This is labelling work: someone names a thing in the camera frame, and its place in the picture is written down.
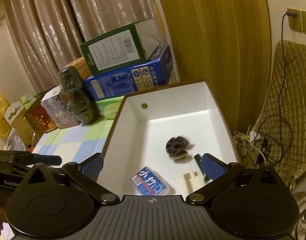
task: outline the yellow curtain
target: yellow curtain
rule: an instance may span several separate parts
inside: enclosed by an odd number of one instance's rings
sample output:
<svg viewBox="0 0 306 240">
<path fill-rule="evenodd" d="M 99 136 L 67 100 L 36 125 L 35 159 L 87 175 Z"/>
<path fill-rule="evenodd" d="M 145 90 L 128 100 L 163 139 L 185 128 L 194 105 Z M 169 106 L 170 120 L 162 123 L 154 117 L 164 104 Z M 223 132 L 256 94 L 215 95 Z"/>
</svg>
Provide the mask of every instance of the yellow curtain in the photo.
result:
<svg viewBox="0 0 306 240">
<path fill-rule="evenodd" d="M 254 124 L 266 96 L 266 0 L 160 0 L 182 81 L 204 78 L 231 131 Z"/>
</svg>

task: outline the shiny brown curtain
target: shiny brown curtain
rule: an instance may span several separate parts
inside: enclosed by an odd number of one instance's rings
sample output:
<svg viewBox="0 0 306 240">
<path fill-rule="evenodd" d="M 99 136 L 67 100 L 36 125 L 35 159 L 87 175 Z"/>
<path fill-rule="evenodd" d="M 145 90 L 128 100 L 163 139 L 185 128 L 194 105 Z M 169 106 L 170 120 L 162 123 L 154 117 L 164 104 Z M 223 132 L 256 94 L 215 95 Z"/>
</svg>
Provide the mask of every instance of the shiny brown curtain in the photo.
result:
<svg viewBox="0 0 306 240">
<path fill-rule="evenodd" d="M 204 78 L 231 131 L 246 132 L 269 84 L 266 0 L 160 0 L 182 81 Z"/>
<path fill-rule="evenodd" d="M 154 0 L 70 1 L 86 41 L 120 26 L 154 16 Z"/>
<path fill-rule="evenodd" d="M 3 0 L 7 25 L 36 92 L 58 85 L 58 69 L 81 57 L 67 0 Z"/>
</svg>

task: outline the white box with brown rim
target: white box with brown rim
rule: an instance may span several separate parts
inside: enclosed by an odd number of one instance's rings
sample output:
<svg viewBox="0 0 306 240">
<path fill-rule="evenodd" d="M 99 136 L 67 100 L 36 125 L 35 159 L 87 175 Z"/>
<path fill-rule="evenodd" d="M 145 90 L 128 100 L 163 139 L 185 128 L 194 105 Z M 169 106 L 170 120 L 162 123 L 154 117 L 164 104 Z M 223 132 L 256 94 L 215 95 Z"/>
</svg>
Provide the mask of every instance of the white box with brown rim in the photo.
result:
<svg viewBox="0 0 306 240">
<path fill-rule="evenodd" d="M 189 156 L 174 161 L 165 146 L 179 135 L 188 137 L 191 147 Z M 225 120 L 205 81 L 125 95 L 102 153 L 104 168 L 97 182 L 119 197 L 138 195 L 130 178 L 144 166 L 168 184 L 170 195 L 185 198 L 184 173 L 201 173 L 194 155 L 210 153 L 225 163 L 238 162 Z"/>
</svg>

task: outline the yellow plastic bag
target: yellow plastic bag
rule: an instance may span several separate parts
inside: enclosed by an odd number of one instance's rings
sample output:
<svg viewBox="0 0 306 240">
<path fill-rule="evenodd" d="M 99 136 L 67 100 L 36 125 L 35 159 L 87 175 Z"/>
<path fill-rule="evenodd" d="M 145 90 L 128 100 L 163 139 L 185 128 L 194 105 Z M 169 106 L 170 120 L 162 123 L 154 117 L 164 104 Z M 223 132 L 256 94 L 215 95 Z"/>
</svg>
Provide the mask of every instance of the yellow plastic bag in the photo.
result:
<svg viewBox="0 0 306 240">
<path fill-rule="evenodd" d="M 10 103 L 6 100 L 5 96 L 0 93 L 0 137 L 8 137 L 11 132 L 11 126 L 8 124 L 4 118 L 7 108 L 10 106 Z"/>
</svg>

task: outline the quilted chair cover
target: quilted chair cover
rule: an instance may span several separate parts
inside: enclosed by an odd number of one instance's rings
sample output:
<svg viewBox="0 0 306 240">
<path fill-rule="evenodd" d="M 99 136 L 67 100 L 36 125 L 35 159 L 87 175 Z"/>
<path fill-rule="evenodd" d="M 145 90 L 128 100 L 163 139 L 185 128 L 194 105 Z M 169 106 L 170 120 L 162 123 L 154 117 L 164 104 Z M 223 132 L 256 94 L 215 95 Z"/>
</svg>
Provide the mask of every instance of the quilted chair cover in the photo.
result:
<svg viewBox="0 0 306 240">
<path fill-rule="evenodd" d="M 297 179 L 306 170 L 306 45 L 291 41 L 284 41 L 286 57 L 286 79 L 281 95 L 281 115 L 290 123 L 293 130 L 291 149 L 275 169 L 285 183 L 294 176 Z M 270 115 L 278 115 L 278 95 L 283 80 L 284 63 L 281 41 L 277 43 L 274 53 L 274 62 L 271 69 L 269 89 L 266 95 L 261 114 L 253 127 L 258 130 L 263 120 Z M 279 118 L 269 118 L 261 127 L 261 132 L 267 133 L 279 141 Z M 290 130 L 282 122 L 282 141 L 287 149 L 290 142 Z M 269 162 L 280 159 L 281 148 L 270 140 Z M 250 158 L 256 162 L 257 152 L 251 152 Z M 242 158 L 246 167 L 252 167 L 250 158 Z"/>
</svg>

